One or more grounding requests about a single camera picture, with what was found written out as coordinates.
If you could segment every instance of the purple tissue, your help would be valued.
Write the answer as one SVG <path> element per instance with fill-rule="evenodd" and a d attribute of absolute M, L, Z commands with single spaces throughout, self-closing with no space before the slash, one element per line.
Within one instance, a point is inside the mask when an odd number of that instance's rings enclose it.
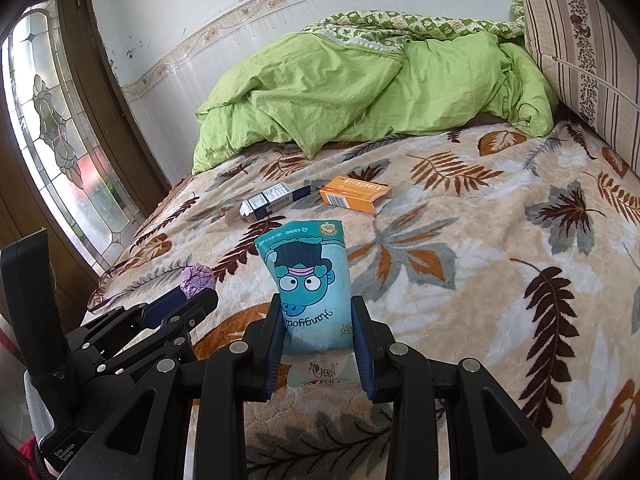
<path fill-rule="evenodd" d="M 199 293 L 205 288 L 216 289 L 216 279 L 213 275 L 211 267 L 206 265 L 195 264 L 182 270 L 182 282 L 180 289 L 183 291 L 187 300 Z"/>

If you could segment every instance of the stained glass door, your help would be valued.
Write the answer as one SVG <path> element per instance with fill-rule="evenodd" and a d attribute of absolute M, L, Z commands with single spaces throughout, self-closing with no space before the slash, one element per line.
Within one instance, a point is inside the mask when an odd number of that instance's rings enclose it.
<path fill-rule="evenodd" d="M 27 8 L 2 44 L 14 134 L 50 212 L 100 275 L 144 218 L 98 142 L 69 69 L 56 0 Z"/>

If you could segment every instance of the floral striped pillow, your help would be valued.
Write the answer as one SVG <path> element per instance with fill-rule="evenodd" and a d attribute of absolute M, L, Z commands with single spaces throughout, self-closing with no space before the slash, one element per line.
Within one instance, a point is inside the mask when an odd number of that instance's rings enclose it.
<path fill-rule="evenodd" d="M 640 65 L 598 0 L 524 0 L 525 42 L 558 97 L 640 174 Z"/>

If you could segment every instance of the green duvet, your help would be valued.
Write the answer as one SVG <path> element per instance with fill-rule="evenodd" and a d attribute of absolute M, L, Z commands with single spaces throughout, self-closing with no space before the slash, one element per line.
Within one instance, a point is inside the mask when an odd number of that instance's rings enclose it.
<path fill-rule="evenodd" d="M 432 135 L 480 111 L 548 134 L 556 96 L 504 42 L 521 34 L 519 21 L 361 11 L 284 36 L 226 72 L 197 110 L 193 173 L 264 139 L 294 140 L 312 158 L 331 140 Z"/>

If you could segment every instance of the silver bolt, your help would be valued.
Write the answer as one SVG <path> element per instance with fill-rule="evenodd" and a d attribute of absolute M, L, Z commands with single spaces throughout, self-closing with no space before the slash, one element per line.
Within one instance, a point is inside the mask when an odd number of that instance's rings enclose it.
<path fill-rule="evenodd" d="M 476 361 L 475 359 L 465 359 L 464 361 L 462 361 L 462 367 L 467 371 L 467 372 L 477 372 L 480 369 L 480 363 L 478 361 Z"/>
<path fill-rule="evenodd" d="M 158 361 L 156 368 L 159 372 L 165 374 L 175 368 L 175 362 L 173 359 L 162 359 L 161 361 Z"/>
<path fill-rule="evenodd" d="M 248 348 L 249 345 L 244 341 L 233 341 L 229 345 L 229 350 L 233 354 L 243 354 L 248 350 Z"/>
<path fill-rule="evenodd" d="M 389 347 L 389 351 L 393 355 L 404 355 L 409 351 L 409 347 L 407 345 L 405 345 L 404 343 L 393 343 Z"/>

